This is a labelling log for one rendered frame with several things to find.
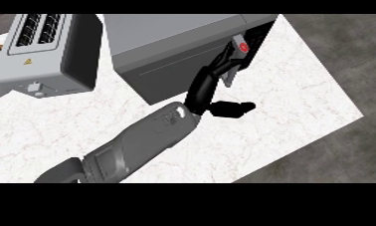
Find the grey microwave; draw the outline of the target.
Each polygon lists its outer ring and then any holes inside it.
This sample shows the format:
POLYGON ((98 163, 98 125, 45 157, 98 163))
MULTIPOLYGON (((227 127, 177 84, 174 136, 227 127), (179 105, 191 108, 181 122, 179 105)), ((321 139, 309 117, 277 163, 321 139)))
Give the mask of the grey microwave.
POLYGON ((113 68, 147 104, 188 90, 199 69, 227 45, 247 68, 275 21, 272 14, 107 14, 113 68))

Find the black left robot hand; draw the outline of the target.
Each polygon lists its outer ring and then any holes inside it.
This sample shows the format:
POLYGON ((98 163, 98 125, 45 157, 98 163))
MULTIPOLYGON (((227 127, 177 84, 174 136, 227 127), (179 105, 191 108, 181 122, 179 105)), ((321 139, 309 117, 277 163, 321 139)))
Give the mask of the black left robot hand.
POLYGON ((231 43, 227 43, 209 65, 203 66, 196 73, 184 101, 184 105, 194 115, 203 115, 205 112, 209 112, 212 116, 240 118, 255 109, 255 103, 252 102, 218 101, 213 103, 210 101, 219 76, 241 63, 241 59, 230 57, 233 51, 234 47, 231 43))

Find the silver toaster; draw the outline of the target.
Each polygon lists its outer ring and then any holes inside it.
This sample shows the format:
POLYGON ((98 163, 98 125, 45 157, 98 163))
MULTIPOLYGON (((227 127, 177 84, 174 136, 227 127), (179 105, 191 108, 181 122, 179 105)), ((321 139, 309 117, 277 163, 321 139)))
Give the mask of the silver toaster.
POLYGON ((0 50, 0 98, 36 99, 95 86, 103 24, 95 14, 16 14, 0 50))

